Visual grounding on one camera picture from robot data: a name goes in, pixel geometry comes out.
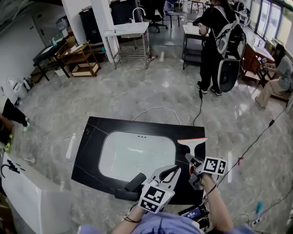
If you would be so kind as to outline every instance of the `white wall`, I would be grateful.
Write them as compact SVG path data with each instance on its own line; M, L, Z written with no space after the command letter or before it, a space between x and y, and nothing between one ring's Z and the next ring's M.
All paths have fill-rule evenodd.
M11 102L15 97L11 90L7 91L6 78L12 76L22 81L24 77L30 77L34 70L33 58L43 48L30 15L19 18L0 34L0 85Z
M114 29L114 23L113 23L113 18L110 11L109 1L108 0L91 0L91 3L92 3L92 10L95 15L97 25L98 25L98 28L104 43L104 47L106 49L107 57L110 62L113 62L111 59L109 47L104 37L104 32L106 30ZM111 47L112 53L116 54L118 51L117 37L108 37L108 42Z
M68 21L78 44L87 42L86 35L82 26L79 12L91 5L90 0L62 0L62 4L67 15Z

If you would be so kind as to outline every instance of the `hand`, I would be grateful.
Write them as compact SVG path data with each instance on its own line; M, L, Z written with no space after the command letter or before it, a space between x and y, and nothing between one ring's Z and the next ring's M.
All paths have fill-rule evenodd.
M215 184L212 175L208 173L202 173L201 184L205 187L209 183Z

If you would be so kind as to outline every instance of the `white box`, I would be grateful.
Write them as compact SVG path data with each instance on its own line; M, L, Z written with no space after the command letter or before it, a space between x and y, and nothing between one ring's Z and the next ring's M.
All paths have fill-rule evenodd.
M65 71L68 73L68 68L67 67L64 67ZM64 71L60 68L58 70L55 71L55 73L58 75L58 76L63 76L65 75Z

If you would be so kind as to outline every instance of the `backpack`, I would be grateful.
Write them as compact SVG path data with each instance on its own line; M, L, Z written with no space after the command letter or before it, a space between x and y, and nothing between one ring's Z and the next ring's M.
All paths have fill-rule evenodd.
M217 36L212 29L218 52L224 59L231 58L241 60L246 45L246 36L240 26L239 18L236 16L236 20L230 23L226 17L224 9L221 6L217 5L214 8L218 9L228 22L228 24L222 28Z

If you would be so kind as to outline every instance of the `desk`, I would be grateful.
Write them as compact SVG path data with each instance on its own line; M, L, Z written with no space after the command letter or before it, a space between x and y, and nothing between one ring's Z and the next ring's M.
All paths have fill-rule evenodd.
M261 65L259 58L266 58L268 63L271 64L275 61L266 49L247 43L244 53L244 76L245 78L256 80L257 83L264 86L272 77L268 73L262 74L259 72Z
M113 61L113 66L116 69L116 63L115 58L121 58L121 59L138 59L138 58L144 58L146 61L146 69L148 67L148 61L147 57L151 56L151 49L150 49L150 39L148 35L148 22L142 22L142 23L131 23L131 24L119 24L114 25L113 30L107 30L104 33L104 37L106 40L106 44L110 50L111 59ZM147 39L147 47L145 42L145 33L146 33L146 39ZM108 37L113 36L123 36L123 35L129 35L132 37L132 35L135 34L141 34L142 35L142 46L143 49L139 50L138 48L134 49L118 49L118 52L113 55L111 47L109 45Z
M202 10L203 12L205 12L205 6L203 5L203 2L200 1L200 0L188 0L191 2L191 10L190 10L190 13L192 13L192 6L193 6L193 3L196 3L197 4L197 11L200 11L200 9L198 8L198 4L201 3L202 4Z
M183 70L185 69L185 58L187 54L187 39L192 38L196 40L206 41L208 39L208 34L205 36L199 33L200 27L193 25L183 25L184 29L184 41L182 49L182 60L183 60Z
M37 54L36 57L33 58L33 62L34 62L34 66L37 66L40 71L41 71L41 77L39 79L41 79L43 76L46 78L46 80L49 81L49 78L46 76L46 70L42 69L40 66L40 63L46 59L50 59L50 58L55 58L56 63L58 64L59 67L61 67L61 69L63 70L63 72L65 73L65 75L69 78L70 76L68 75L68 73L66 72L66 70L64 69L64 64L60 61L60 59L56 56L56 53L58 52L58 50L64 46L66 44L66 39L63 38L63 40L61 40L60 42L57 43L57 46L52 47L50 50L44 52L45 50L47 50L48 48L43 49L40 53Z

